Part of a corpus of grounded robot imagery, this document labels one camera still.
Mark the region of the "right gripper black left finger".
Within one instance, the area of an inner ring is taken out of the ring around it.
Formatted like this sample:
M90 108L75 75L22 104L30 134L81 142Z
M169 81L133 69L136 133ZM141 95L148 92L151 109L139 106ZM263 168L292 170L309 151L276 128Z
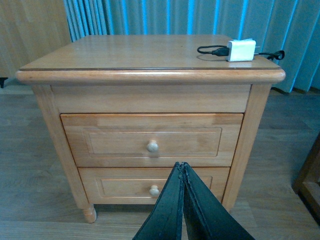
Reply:
M156 204L133 237L134 240L182 238L182 169L176 162Z

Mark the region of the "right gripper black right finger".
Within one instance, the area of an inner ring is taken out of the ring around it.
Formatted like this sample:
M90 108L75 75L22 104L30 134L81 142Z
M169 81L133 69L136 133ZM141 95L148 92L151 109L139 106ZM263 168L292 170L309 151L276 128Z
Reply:
M253 240L191 166L182 164L183 213L189 240Z

